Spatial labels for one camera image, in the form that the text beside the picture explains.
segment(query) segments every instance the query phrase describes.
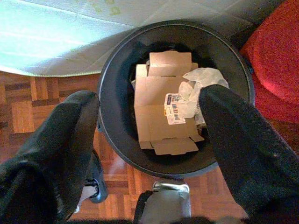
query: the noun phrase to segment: trash can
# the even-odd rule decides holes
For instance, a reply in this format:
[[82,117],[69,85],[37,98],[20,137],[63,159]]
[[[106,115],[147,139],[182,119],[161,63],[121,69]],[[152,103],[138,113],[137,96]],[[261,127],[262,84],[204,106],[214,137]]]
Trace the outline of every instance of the trash can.
[[250,71],[238,50],[215,31],[197,23],[165,21],[145,26],[126,37],[107,59],[99,82],[99,126],[116,153],[135,168],[158,177],[180,179],[203,174],[217,166],[207,130],[199,151],[156,155],[140,149],[134,115],[136,64],[150,52],[191,52],[199,67],[219,69],[229,87],[254,104]]

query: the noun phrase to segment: crumpled plastic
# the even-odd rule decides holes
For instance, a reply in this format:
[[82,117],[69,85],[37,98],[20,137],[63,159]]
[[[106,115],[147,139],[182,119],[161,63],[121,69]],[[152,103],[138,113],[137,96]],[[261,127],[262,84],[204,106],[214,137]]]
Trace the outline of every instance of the crumpled plastic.
[[204,124],[204,118],[198,103],[201,88],[218,84],[229,89],[221,72],[213,68],[198,68],[183,75],[188,82],[182,82],[178,88],[180,100],[178,110],[182,117],[195,117],[196,125]]

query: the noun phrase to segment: red fabric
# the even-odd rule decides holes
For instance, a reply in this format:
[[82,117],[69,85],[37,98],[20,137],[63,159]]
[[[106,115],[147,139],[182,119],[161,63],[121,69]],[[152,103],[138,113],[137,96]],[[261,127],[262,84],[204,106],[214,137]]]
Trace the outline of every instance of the red fabric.
[[250,61],[256,107],[267,118],[299,123],[299,0],[286,0],[241,53]]

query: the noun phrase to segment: parquet floor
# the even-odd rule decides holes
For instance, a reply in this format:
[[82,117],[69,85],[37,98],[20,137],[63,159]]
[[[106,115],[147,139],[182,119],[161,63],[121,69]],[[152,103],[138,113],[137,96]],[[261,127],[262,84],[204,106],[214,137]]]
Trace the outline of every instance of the parquet floor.
[[[0,162],[11,158],[65,97],[79,90],[97,91],[99,75],[67,78],[35,78],[0,72]],[[286,141],[299,152],[299,125],[272,121]],[[111,149],[103,134],[95,132],[94,147],[100,155],[109,197],[100,204],[84,201],[72,219],[132,219],[139,195],[151,189],[157,178],[126,164]],[[213,220],[222,216],[246,216],[234,202],[217,168],[185,180],[191,189],[193,216]]]

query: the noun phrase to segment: cardboard box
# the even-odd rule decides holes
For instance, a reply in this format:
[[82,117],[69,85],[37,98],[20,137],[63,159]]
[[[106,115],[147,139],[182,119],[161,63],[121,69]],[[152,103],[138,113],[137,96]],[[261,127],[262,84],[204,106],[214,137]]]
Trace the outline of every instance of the cardboard box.
[[198,151],[195,142],[204,140],[194,118],[184,124],[169,125],[165,116],[165,96],[177,93],[182,76],[198,68],[191,53],[166,51],[149,54],[149,66],[136,66],[135,117],[141,149],[154,149],[157,155]]

